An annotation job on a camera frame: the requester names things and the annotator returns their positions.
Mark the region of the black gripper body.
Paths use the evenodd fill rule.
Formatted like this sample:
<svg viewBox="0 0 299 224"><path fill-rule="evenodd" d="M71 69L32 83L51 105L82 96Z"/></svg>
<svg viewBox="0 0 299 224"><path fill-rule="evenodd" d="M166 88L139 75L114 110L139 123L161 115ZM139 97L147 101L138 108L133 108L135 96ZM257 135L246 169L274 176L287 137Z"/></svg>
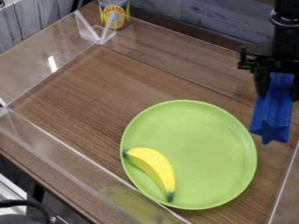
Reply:
<svg viewBox="0 0 299 224"><path fill-rule="evenodd" d="M238 68L251 73L262 69L270 73L299 74L299 57L274 56L270 45L243 45L239 49Z"/></svg>

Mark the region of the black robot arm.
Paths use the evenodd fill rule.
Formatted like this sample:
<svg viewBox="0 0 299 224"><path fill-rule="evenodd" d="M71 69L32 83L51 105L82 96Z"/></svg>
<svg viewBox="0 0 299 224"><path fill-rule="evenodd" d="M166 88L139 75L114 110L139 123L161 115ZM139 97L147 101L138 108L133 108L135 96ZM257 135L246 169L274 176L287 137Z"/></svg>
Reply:
<svg viewBox="0 0 299 224"><path fill-rule="evenodd" d="M299 0L275 0L270 13L274 36L269 42L243 45L239 49L238 69L254 74L257 94L266 97L270 74L293 74L293 101L299 101Z"/></svg>

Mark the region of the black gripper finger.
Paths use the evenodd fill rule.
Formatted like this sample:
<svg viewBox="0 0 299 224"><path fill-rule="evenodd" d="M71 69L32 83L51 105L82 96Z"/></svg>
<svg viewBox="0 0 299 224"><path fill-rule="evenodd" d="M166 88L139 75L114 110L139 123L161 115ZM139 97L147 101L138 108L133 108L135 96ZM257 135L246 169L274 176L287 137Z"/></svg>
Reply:
<svg viewBox="0 0 299 224"><path fill-rule="evenodd" d="M293 84L293 101L299 101L299 73L294 75L294 84Z"/></svg>
<svg viewBox="0 0 299 224"><path fill-rule="evenodd" d="M257 94L265 98L267 96L267 91L270 87L270 72L262 71L254 74Z"/></svg>

